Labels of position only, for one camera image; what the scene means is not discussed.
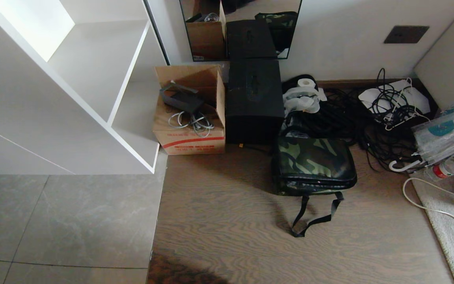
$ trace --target tangled cables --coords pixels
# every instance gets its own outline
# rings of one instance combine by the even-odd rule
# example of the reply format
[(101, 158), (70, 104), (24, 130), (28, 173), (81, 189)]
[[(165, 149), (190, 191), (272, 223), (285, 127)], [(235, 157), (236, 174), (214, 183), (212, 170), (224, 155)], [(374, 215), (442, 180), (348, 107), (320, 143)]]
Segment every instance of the tangled cables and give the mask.
[[(183, 124), (182, 118), (183, 118), (184, 113), (186, 113), (186, 112), (182, 111), (182, 112), (175, 113), (174, 115), (171, 115), (171, 117), (167, 120), (167, 123), (169, 124), (169, 126), (171, 126), (172, 128), (185, 128), (185, 127), (191, 125), (192, 128), (194, 129), (194, 132), (197, 134), (197, 136), (199, 136), (201, 138), (206, 138), (207, 136), (209, 136), (210, 131), (213, 128), (215, 128), (215, 126), (211, 123), (211, 121), (209, 121), (209, 119), (200, 112), (197, 112), (196, 114), (191, 114), (190, 121), (186, 124)], [(173, 120), (173, 118), (175, 118), (175, 117), (177, 119), (178, 125), (173, 125), (171, 123), (171, 120)]]

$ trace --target shelf board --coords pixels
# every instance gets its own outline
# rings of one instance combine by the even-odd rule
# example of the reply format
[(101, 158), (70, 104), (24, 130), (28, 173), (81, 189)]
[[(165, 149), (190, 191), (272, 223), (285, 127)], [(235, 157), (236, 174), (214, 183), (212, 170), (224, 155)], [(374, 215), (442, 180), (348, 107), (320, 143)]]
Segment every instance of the shelf board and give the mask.
[(77, 24), (48, 64), (108, 121), (126, 89), (148, 28), (147, 20)]
[(159, 142), (152, 132), (159, 89), (156, 81), (129, 82), (112, 124), (113, 129), (153, 167), (159, 149)]

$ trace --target clear plastic bag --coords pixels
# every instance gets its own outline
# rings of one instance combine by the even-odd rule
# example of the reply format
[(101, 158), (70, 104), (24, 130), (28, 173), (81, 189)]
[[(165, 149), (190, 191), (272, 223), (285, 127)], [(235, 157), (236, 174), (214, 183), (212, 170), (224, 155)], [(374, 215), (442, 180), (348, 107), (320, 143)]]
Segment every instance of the clear plastic bag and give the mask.
[(429, 165), (454, 156), (454, 112), (412, 128), (417, 154)]

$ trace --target cardboard box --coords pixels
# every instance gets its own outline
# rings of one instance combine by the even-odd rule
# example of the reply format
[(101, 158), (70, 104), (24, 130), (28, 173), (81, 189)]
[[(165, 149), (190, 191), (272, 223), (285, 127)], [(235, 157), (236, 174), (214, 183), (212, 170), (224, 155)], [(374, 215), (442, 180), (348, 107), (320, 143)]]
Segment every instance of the cardboard box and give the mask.
[(165, 66), (155, 67), (155, 70), (161, 87), (174, 80), (197, 89), (197, 95), (205, 101), (201, 112), (215, 126), (204, 138), (191, 127), (172, 128), (168, 124), (169, 117), (180, 110), (165, 105), (159, 95), (152, 130), (165, 151), (169, 155), (225, 153), (225, 87), (220, 65)]
[(221, 60), (225, 52), (225, 14), (222, 3), (218, 7), (218, 22), (185, 23), (189, 36), (190, 50), (196, 61)]

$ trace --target cabinet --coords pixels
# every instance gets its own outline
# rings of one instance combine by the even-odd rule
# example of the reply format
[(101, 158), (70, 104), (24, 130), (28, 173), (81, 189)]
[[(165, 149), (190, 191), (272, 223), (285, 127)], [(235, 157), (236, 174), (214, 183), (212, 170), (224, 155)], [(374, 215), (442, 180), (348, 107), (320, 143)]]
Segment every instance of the cabinet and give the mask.
[(153, 173), (165, 64), (141, 0), (0, 0), (0, 174)]

